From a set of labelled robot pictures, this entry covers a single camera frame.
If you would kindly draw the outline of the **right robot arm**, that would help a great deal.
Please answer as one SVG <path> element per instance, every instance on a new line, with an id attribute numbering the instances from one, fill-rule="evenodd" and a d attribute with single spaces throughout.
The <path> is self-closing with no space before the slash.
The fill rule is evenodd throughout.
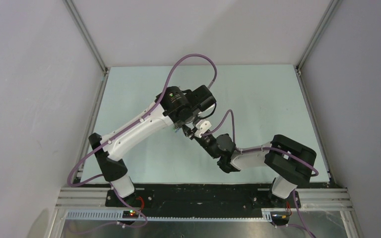
<path id="1" fill-rule="evenodd" d="M 197 137 L 196 129 L 182 126 L 184 135 L 195 140 L 225 173 L 240 172 L 255 167 L 269 167 L 278 176 L 273 180 L 269 203 L 281 207 L 299 186 L 310 183 L 312 177 L 319 175 L 314 168 L 316 152 L 282 134 L 277 134 L 270 142 L 261 146 L 238 148 L 228 134 L 202 135 Z"/>

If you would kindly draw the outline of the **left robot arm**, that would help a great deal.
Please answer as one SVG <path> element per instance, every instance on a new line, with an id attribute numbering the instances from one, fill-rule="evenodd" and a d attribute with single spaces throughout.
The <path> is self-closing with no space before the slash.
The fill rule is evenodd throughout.
<path id="1" fill-rule="evenodd" d="M 216 99 L 207 86 L 195 90 L 167 87 L 156 100 L 128 124 L 106 135 L 93 133 L 88 141 L 102 175 L 118 195 L 124 206 L 137 200 L 134 184 L 128 175 L 124 155 L 150 135 L 171 125 L 181 127 L 193 123 L 199 114 L 216 105 Z"/>

